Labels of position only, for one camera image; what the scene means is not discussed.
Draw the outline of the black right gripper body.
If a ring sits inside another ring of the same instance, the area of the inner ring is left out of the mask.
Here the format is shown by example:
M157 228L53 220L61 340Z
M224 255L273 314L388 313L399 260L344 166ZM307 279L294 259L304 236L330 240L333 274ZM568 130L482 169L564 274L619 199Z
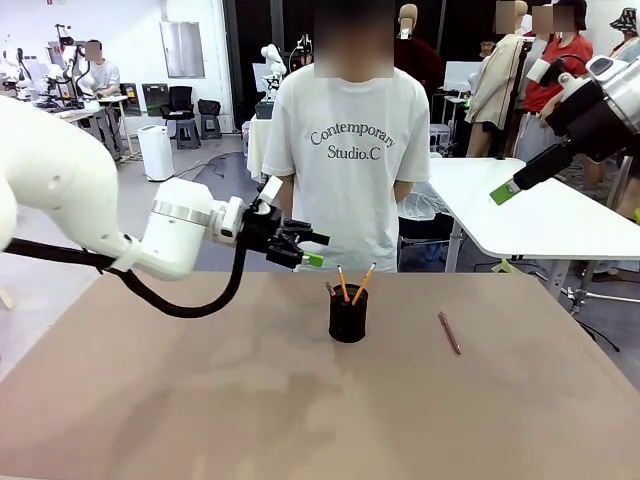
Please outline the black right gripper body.
M560 138L557 151L563 157L586 155L593 161L602 161L631 148L631 130L593 80L558 103L546 122Z

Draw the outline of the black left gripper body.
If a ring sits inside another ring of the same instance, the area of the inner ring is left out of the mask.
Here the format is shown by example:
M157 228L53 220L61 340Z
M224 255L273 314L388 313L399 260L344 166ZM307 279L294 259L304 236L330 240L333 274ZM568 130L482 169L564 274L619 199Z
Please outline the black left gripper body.
M244 261L248 251L261 253L267 261L274 261L271 251L282 224L282 212L266 201L255 199L244 211L236 237L235 261Z

